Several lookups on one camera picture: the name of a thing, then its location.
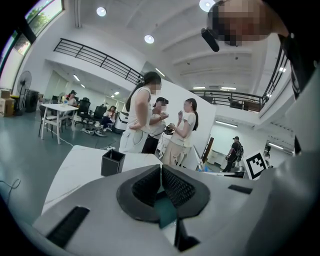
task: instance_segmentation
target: black metal railing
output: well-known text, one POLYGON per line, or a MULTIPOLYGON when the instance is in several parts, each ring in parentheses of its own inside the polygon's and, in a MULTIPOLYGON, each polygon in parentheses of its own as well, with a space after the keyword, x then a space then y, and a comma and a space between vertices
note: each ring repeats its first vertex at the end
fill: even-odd
POLYGON ((287 62, 288 58, 286 57, 285 52, 282 50, 282 47, 280 47, 271 79, 264 94, 262 95, 263 105, 268 102, 269 98, 272 96, 272 93, 275 91, 283 73, 285 72, 283 69, 286 68, 287 62))
POLYGON ((135 85, 138 84, 142 78, 142 75, 138 71, 116 58, 78 42, 61 38, 53 51, 90 62, 124 78, 125 80, 128 80, 135 85))
POLYGON ((190 92, 213 105, 255 112, 260 112, 264 107, 263 97, 248 93, 223 90, 191 90, 190 92))

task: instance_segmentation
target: ponytail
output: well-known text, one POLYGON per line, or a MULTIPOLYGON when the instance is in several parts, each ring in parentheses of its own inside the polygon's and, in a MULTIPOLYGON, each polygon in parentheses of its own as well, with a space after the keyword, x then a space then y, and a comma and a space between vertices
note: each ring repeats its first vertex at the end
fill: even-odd
POLYGON ((198 112, 197 112, 197 102, 194 98, 188 98, 186 100, 186 102, 189 102, 189 103, 192 103, 191 107, 194 111, 194 114, 195 114, 195 124, 194 124, 194 127, 193 127, 193 131, 196 131, 197 128, 198 128, 198 124, 199 124, 199 115, 198 115, 198 112))
POLYGON ((131 105, 131 98, 132 95, 141 87, 146 85, 160 85, 161 84, 161 77, 157 72, 147 72, 144 74, 142 81, 138 83, 138 85, 134 88, 134 90, 131 92, 129 98, 126 101, 125 109, 126 111, 130 111, 130 105, 131 105))

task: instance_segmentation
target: beige pants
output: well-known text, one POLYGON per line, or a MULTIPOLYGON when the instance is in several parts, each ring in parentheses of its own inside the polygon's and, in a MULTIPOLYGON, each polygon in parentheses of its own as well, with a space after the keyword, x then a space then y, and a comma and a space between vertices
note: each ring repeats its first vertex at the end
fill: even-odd
POLYGON ((123 132, 119 152, 141 153, 146 143, 148 133, 139 129, 127 129, 123 132))
POLYGON ((190 149, 190 147, 180 146, 169 141, 162 158, 162 163, 164 165, 180 165, 185 157, 187 157, 190 149))

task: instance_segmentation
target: floor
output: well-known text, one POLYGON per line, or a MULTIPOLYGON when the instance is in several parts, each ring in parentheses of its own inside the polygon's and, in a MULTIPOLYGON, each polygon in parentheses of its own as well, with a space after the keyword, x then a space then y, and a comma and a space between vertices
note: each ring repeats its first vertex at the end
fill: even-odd
POLYGON ((39 127, 38 112, 0 117, 0 181, 12 185, 20 179, 19 186, 11 192, 1 182, 0 193, 5 201, 9 198, 8 206, 13 215, 29 224, 41 214, 50 185, 72 145, 118 149, 121 139, 121 135, 115 133, 108 137, 85 134, 78 124, 75 132, 71 127, 63 129, 60 137, 68 143, 61 141, 59 145, 57 136, 54 134, 52 138, 50 131, 44 130, 43 140, 38 137, 39 127))

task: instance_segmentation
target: backpack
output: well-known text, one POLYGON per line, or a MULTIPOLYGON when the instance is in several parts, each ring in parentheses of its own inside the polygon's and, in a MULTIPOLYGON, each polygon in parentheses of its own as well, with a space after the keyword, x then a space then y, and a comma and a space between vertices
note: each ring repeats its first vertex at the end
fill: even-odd
POLYGON ((237 141, 238 143, 238 150, 236 151, 236 157, 235 157, 235 160, 237 162, 240 162, 243 155, 244 155, 244 147, 241 145, 241 143, 239 141, 237 141))

